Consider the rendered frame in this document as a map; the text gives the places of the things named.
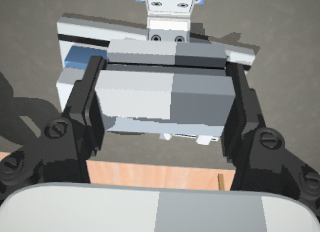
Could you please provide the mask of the grey slotted metal block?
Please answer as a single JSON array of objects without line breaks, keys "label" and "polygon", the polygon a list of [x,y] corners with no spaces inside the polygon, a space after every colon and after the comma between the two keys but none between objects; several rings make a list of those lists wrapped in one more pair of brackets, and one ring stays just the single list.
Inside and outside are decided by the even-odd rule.
[{"label": "grey slotted metal block", "polygon": [[111,39],[96,96],[105,131],[221,136],[235,91],[224,45]]}]

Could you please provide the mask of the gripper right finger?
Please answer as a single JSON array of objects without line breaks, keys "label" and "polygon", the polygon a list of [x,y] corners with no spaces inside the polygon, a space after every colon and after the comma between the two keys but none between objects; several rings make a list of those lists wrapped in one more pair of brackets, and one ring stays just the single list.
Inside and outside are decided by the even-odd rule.
[{"label": "gripper right finger", "polygon": [[230,63],[225,73],[232,77],[236,95],[220,136],[223,157],[236,167],[230,191],[293,198],[309,207],[320,223],[320,174],[285,148],[281,133],[266,127],[243,65]]}]

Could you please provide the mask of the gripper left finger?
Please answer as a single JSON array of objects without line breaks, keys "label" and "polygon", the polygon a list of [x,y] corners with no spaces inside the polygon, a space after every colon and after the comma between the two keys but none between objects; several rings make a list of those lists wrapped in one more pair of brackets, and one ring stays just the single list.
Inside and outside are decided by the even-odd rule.
[{"label": "gripper left finger", "polygon": [[95,86],[106,67],[107,60],[102,56],[91,56],[82,80],[73,85],[61,117],[48,120],[41,136],[0,161],[0,206],[10,194],[26,186],[91,183],[86,160],[101,150],[105,133]]}]

